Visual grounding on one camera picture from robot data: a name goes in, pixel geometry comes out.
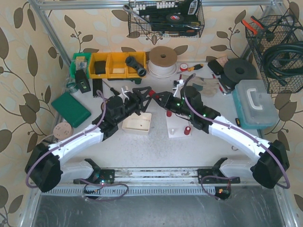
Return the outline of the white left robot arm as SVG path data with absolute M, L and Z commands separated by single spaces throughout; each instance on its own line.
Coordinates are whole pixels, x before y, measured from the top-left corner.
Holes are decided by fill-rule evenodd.
M 81 132 L 57 143 L 35 146 L 25 167 L 26 185 L 48 192 L 60 182 L 85 179 L 99 183 L 100 167 L 91 159 L 79 163 L 68 161 L 82 150 L 100 143 L 118 131 L 118 125 L 127 117 L 145 112 L 151 101 L 151 87 L 122 91 L 104 102 L 101 115 Z

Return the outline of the white parts tray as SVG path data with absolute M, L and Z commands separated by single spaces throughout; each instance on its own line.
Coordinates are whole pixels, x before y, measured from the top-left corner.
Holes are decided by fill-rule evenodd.
M 140 115 L 134 113 L 123 120 L 122 129 L 130 134 L 148 135 L 151 119 L 151 113 L 141 113 Z

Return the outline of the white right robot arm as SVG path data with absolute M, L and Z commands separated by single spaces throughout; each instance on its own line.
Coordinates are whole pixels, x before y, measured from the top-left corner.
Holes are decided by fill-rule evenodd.
M 184 86 L 181 97 L 171 92 L 156 93 L 147 87 L 147 97 L 152 98 L 159 106 L 188 117 L 188 121 L 198 130 L 219 137 L 242 151 L 254 165 L 250 167 L 253 178 L 262 186 L 272 189 L 285 179 L 282 188 L 290 188 L 286 174 L 289 161 L 286 148 L 282 142 L 273 142 L 258 138 L 232 124 L 218 111 L 203 104 L 200 93 L 193 86 Z

